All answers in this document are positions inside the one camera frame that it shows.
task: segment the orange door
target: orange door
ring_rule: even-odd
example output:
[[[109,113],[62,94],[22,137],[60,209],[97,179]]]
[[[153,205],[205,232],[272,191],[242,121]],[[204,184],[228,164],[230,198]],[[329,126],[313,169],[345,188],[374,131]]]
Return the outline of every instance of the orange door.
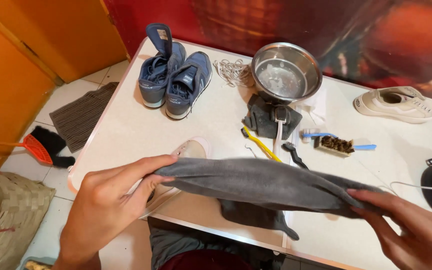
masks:
[[[47,74],[0,34],[0,141],[17,142],[53,88]],[[0,146],[0,167],[12,149]]]
[[[99,0],[0,0],[0,22],[66,83],[126,58]]]

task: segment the wall mural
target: wall mural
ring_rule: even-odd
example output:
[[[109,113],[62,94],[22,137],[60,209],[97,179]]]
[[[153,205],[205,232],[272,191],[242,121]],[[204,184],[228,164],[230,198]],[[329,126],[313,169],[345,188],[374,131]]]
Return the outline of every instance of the wall mural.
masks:
[[[248,56],[285,41],[327,76],[370,88],[409,85],[432,98],[432,0],[105,0],[130,55],[145,27]]]

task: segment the new balance sneaker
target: new balance sneaker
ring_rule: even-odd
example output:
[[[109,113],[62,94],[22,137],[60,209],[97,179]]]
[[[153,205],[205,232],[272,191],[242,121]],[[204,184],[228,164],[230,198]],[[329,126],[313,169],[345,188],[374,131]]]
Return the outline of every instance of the new balance sneaker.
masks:
[[[168,75],[183,65],[186,60],[186,50],[181,43],[172,41],[171,29],[165,24],[149,24],[146,27],[146,34],[158,53],[142,63],[139,89],[144,105],[158,108],[165,101]]]
[[[211,81],[212,68],[206,53],[197,51],[171,73],[166,89],[166,114],[183,119]]]
[[[373,116],[390,116],[411,124],[432,120],[432,99],[410,86],[371,90],[354,100],[358,112]]]
[[[174,150],[173,154],[185,158],[207,159],[210,154],[209,143],[206,139],[201,137],[190,138]],[[131,188],[131,190],[134,191],[136,187],[137,185]],[[158,185],[149,196],[144,213],[139,219],[144,219],[149,216],[179,192],[181,192],[181,190],[175,187]]]

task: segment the white table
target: white table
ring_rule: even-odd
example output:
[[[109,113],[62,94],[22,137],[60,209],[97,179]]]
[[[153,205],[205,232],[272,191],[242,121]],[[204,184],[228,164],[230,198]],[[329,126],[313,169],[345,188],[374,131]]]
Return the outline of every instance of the white table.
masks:
[[[205,46],[179,41],[189,54],[203,51],[211,61],[231,62],[251,58]],[[264,153],[245,139],[240,129],[242,118],[254,89],[231,88],[217,75],[198,98],[186,119],[169,119],[164,108],[148,109],[142,103],[137,86],[143,61],[157,53],[149,39],[143,40],[106,107],[90,139],[84,146],[68,181],[81,182],[87,172],[121,166],[147,156],[171,153],[188,138],[201,136],[212,145],[213,159],[252,157],[247,144],[263,158]],[[425,160],[432,158],[432,121],[408,124],[397,120],[359,114],[352,101],[366,88],[324,77],[327,89],[328,131],[342,138],[364,138],[377,144],[376,151],[359,151],[348,158],[339,158],[316,151],[310,144],[299,143],[298,154],[309,169],[343,176],[362,183],[381,186],[392,181],[419,185],[426,168]],[[301,128],[315,124],[305,111]],[[273,141],[262,139],[272,148]],[[281,151],[281,159],[289,163],[289,155]],[[421,191],[417,188],[394,185],[396,193],[426,209]],[[209,233],[258,245],[275,251],[319,261],[344,269],[396,269],[382,253],[370,226],[363,220],[352,220],[320,213],[287,212],[286,221],[300,236],[292,241],[276,230],[244,226],[221,217],[216,199],[180,193],[165,204],[154,217]]]

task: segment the blue sneaker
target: blue sneaker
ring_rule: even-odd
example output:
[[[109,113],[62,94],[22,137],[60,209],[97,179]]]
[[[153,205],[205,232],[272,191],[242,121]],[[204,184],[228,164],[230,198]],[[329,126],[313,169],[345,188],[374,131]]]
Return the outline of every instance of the blue sneaker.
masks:
[[[172,41],[171,29],[162,23],[151,23],[146,34],[158,53],[142,63],[139,74],[139,89],[142,102],[147,107],[158,108],[164,104],[168,77],[186,60],[186,50],[179,42]]]
[[[169,76],[166,114],[173,119],[186,117],[208,86],[211,76],[211,62],[206,53],[197,51],[189,55],[184,64]]]

